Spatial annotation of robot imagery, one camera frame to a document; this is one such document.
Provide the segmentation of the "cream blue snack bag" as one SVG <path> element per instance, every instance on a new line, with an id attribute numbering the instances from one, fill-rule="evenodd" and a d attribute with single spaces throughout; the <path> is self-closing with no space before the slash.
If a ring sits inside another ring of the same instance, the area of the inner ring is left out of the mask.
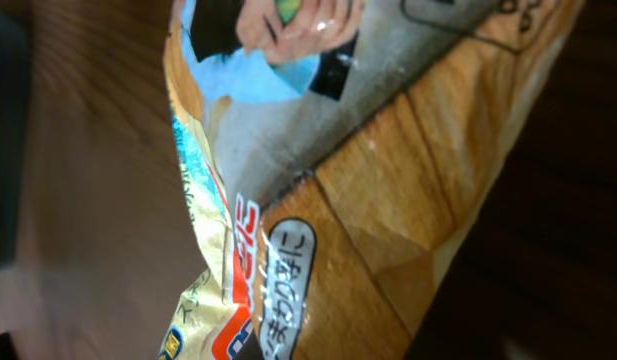
<path id="1" fill-rule="evenodd" d="M 177 1 L 163 63 L 206 267 L 162 359 L 400 359 L 578 1 Z"/>

